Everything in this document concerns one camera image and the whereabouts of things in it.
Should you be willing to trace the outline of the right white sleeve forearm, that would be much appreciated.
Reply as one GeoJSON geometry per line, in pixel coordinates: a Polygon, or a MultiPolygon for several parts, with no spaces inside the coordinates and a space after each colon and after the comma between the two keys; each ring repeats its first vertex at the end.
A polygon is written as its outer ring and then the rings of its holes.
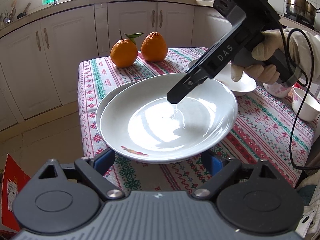
{"type": "MultiPolygon", "coordinates": [[[[319,85],[319,35],[312,35],[304,31],[312,46],[314,70],[312,83],[319,85]]],[[[309,45],[302,33],[295,31],[290,37],[289,51],[291,59],[303,70],[307,77],[311,76],[311,53],[309,45]]]]}

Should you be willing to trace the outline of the right gloved hand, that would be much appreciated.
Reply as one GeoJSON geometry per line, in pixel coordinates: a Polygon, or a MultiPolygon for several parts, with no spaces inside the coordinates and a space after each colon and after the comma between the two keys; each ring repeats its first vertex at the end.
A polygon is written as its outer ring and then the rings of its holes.
{"type": "MultiPolygon", "coordinates": [[[[252,57],[258,61],[268,60],[277,49],[284,52],[283,40],[279,30],[263,32],[265,39],[252,50],[252,57]]],[[[266,84],[273,84],[279,79],[279,72],[274,64],[262,66],[253,64],[248,67],[231,64],[231,79],[238,82],[242,74],[246,73],[251,78],[266,84]]]]}

